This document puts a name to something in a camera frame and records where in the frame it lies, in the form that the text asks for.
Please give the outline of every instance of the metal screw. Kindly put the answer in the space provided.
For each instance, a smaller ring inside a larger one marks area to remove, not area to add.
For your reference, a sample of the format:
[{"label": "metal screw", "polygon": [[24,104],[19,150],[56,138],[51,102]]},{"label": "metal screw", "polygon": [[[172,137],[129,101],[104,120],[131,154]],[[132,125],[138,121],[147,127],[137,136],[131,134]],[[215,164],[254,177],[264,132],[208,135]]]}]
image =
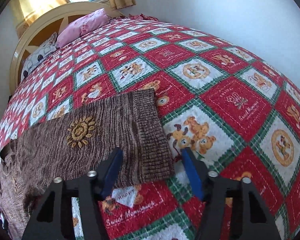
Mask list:
[{"label": "metal screw", "polygon": [[243,178],[242,178],[242,182],[243,182],[243,183],[246,183],[246,184],[249,184],[249,183],[251,183],[251,179],[248,178],[248,177],[243,177]]},{"label": "metal screw", "polygon": [[60,183],[62,181],[62,178],[61,177],[56,177],[54,178],[53,182],[54,183]]},{"label": "metal screw", "polygon": [[216,171],[208,171],[208,175],[213,178],[218,177],[218,173]]},{"label": "metal screw", "polygon": [[97,175],[97,172],[96,171],[88,171],[87,172],[87,176],[88,177],[95,177]]}]

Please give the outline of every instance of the pink pillow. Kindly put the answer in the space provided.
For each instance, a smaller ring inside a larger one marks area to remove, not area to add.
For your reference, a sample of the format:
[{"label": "pink pillow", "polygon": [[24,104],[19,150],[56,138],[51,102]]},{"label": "pink pillow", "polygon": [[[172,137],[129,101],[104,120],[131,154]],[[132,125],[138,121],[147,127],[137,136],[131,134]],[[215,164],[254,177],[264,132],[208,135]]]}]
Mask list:
[{"label": "pink pillow", "polygon": [[105,9],[97,10],[71,22],[58,36],[56,47],[61,48],[71,41],[109,23]]}]

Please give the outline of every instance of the red and white quilt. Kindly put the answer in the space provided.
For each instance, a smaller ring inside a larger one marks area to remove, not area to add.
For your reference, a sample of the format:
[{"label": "red and white quilt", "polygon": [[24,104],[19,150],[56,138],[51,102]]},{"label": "red and white quilt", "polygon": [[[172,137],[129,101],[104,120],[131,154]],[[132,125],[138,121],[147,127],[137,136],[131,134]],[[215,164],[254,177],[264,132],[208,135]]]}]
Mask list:
[{"label": "red and white quilt", "polygon": [[[281,238],[292,239],[300,229],[300,90],[258,56],[202,31],[120,19],[57,50],[10,100],[0,150],[37,122],[150,87],[173,155],[189,146],[222,176],[250,177]],[[116,189],[99,203],[111,239],[194,239],[204,203],[181,161],[175,170],[173,178]],[[79,203],[72,202],[83,239]],[[221,239],[231,206],[228,199]]]}]

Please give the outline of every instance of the white patterned pillow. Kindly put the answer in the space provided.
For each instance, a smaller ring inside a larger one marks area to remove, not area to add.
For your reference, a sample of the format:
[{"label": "white patterned pillow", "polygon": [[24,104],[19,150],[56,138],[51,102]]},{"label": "white patterned pillow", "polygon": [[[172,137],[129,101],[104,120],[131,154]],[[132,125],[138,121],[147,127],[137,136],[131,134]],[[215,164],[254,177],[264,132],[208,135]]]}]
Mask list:
[{"label": "white patterned pillow", "polygon": [[34,53],[30,54],[23,65],[21,82],[52,52],[56,50],[57,33],[54,32],[49,39],[42,43]]}]

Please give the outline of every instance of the blue gripper pad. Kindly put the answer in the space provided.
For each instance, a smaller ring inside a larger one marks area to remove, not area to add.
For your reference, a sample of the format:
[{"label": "blue gripper pad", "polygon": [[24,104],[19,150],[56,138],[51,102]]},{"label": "blue gripper pad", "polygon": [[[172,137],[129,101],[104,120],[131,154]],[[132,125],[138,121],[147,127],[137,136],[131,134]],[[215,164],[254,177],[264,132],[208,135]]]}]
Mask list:
[{"label": "blue gripper pad", "polygon": [[189,147],[182,149],[181,154],[182,163],[190,180],[192,192],[197,198],[203,201],[205,195],[203,183],[207,179],[208,168],[204,162],[195,158]]},{"label": "blue gripper pad", "polygon": [[112,188],[114,186],[114,183],[118,179],[119,171],[121,169],[121,165],[123,162],[123,152],[119,148],[115,148],[114,152],[114,157],[110,160],[111,164],[108,168],[108,171],[104,177],[104,182],[103,182],[103,190],[101,193],[101,196],[105,199],[107,196],[109,196],[112,192]]}]

